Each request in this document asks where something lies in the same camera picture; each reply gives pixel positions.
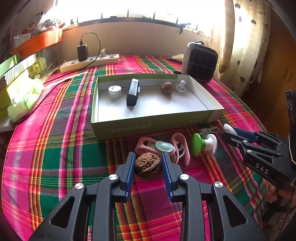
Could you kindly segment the pink curved hook clip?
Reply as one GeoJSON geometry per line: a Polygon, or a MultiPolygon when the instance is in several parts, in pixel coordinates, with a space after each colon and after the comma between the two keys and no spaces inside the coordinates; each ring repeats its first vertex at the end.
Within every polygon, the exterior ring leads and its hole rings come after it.
{"type": "Polygon", "coordinates": [[[172,162],[178,164],[183,159],[184,165],[189,166],[191,157],[187,144],[187,140],[182,133],[175,133],[171,137],[171,144],[175,148],[175,153],[172,156],[172,162]]]}

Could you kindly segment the orange tray shelf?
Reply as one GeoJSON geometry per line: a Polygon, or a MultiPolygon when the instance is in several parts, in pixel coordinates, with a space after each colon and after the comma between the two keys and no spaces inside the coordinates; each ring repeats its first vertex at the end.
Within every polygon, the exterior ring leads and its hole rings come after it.
{"type": "Polygon", "coordinates": [[[51,45],[57,44],[62,41],[62,30],[54,29],[40,34],[35,35],[29,40],[23,42],[16,48],[13,48],[11,53],[12,55],[20,54],[24,59],[32,54],[39,52],[42,49],[45,49],[51,45]]]}

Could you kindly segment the black round mouse device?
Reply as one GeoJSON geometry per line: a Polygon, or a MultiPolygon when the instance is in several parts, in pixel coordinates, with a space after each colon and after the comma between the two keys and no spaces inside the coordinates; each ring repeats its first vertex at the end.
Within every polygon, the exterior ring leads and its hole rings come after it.
{"type": "Polygon", "coordinates": [[[232,127],[231,125],[225,123],[223,128],[224,128],[224,132],[228,132],[233,135],[237,135],[236,129],[234,127],[232,127]]]}

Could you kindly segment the black window hook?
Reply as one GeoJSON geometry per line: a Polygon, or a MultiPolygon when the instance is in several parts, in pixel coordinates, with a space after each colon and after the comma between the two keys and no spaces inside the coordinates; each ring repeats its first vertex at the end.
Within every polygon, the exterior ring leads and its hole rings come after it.
{"type": "Polygon", "coordinates": [[[191,25],[191,23],[181,23],[181,24],[179,25],[179,29],[180,29],[180,31],[179,31],[179,35],[183,32],[184,28],[185,28],[186,26],[189,26],[189,25],[191,25]]]}

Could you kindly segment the white power strip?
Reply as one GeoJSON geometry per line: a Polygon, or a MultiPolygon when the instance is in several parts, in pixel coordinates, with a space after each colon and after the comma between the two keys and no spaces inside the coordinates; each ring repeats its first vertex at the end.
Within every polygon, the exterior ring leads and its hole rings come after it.
{"type": "Polygon", "coordinates": [[[65,62],[61,65],[60,72],[65,73],[73,70],[83,69],[85,67],[118,64],[120,60],[119,54],[111,54],[111,55],[106,55],[104,57],[98,57],[96,60],[95,58],[96,56],[89,57],[87,60],[84,60],[84,61],[72,60],[72,61],[65,62]]]}

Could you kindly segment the brown paper cone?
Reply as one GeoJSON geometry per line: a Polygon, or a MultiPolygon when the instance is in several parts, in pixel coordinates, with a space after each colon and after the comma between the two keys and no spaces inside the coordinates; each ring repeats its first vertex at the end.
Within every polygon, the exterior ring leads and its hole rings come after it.
{"type": "Polygon", "coordinates": [[[182,63],[183,58],[184,58],[184,54],[177,54],[177,55],[169,56],[166,59],[170,61],[182,63]]]}

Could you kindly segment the stacked green white boxes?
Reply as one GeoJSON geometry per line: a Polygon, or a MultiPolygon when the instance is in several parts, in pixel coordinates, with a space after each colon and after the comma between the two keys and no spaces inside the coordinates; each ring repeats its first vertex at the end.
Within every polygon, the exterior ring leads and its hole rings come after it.
{"type": "Polygon", "coordinates": [[[11,103],[11,97],[7,91],[8,86],[35,62],[36,54],[23,59],[20,53],[16,53],[1,63],[1,117],[8,114],[7,108],[11,103]]]}

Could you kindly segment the brown walnut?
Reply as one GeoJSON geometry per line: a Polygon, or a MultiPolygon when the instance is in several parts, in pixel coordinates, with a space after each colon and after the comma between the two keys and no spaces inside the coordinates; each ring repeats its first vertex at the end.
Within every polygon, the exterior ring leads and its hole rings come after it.
{"type": "Polygon", "coordinates": [[[174,86],[167,81],[161,85],[161,91],[164,94],[171,95],[174,92],[174,86]]]}
{"type": "Polygon", "coordinates": [[[134,164],[135,174],[143,180],[153,180],[161,173],[161,158],[154,153],[140,155],[134,164]]]}

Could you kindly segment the white round container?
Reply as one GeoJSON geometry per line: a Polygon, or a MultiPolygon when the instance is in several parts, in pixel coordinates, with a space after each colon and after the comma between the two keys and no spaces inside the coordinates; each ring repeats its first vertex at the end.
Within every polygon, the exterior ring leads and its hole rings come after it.
{"type": "Polygon", "coordinates": [[[119,85],[112,85],[108,88],[108,94],[111,98],[118,98],[121,95],[122,88],[119,85]]]}

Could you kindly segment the white plug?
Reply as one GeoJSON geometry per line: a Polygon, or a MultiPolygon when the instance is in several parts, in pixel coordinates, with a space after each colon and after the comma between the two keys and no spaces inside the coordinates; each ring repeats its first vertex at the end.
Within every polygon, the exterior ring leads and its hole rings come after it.
{"type": "Polygon", "coordinates": [[[104,49],[102,49],[100,51],[99,57],[105,57],[105,56],[110,55],[110,54],[111,54],[110,51],[107,50],[106,48],[104,48],[104,49]]]}

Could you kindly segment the pink clip with teal oval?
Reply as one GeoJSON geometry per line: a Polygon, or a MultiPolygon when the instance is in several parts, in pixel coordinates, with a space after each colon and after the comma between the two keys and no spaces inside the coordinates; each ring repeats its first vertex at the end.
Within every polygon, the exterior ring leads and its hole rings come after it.
{"type": "Polygon", "coordinates": [[[141,137],[138,140],[135,148],[135,152],[138,155],[153,153],[159,157],[163,152],[168,152],[168,154],[171,156],[175,153],[175,151],[176,149],[172,144],[163,141],[157,141],[149,137],[141,137]]]}

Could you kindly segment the green tissue pack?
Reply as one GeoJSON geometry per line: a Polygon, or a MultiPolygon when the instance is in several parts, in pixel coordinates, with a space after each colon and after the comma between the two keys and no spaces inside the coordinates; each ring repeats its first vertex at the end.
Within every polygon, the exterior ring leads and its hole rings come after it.
{"type": "Polygon", "coordinates": [[[8,117],[12,123],[16,123],[28,114],[44,89],[42,80],[25,78],[15,80],[8,86],[7,91],[11,98],[8,106],[8,117]]]}

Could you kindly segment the white small hook knob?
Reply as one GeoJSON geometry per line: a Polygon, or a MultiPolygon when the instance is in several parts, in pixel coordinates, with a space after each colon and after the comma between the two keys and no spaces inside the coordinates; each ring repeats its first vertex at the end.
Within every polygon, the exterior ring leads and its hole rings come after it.
{"type": "Polygon", "coordinates": [[[186,86],[186,81],[185,80],[181,80],[180,83],[176,84],[176,90],[178,92],[184,92],[185,91],[185,86],[186,86]]]}

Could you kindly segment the green white cardboard box tray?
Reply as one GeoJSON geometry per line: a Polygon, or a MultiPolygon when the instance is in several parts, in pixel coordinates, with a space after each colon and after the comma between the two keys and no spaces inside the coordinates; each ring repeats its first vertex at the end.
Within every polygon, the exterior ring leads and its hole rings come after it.
{"type": "Polygon", "coordinates": [[[143,133],[165,131],[184,126],[217,121],[224,107],[208,90],[188,75],[124,74],[98,77],[95,84],[91,125],[96,138],[107,140],[143,133]],[[134,107],[126,105],[132,78],[139,80],[140,93],[134,107]],[[185,91],[176,84],[186,81],[185,91]],[[171,95],[162,93],[161,85],[174,86],[171,95]],[[122,88],[118,98],[111,98],[108,88],[122,88]]]}

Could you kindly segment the heart pattern curtain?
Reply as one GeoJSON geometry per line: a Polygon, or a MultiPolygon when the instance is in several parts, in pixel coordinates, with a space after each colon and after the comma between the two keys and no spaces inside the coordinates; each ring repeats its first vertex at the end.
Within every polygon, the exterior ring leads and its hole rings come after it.
{"type": "Polygon", "coordinates": [[[265,1],[215,1],[209,46],[218,53],[214,76],[237,96],[260,81],[270,36],[265,1]]]}

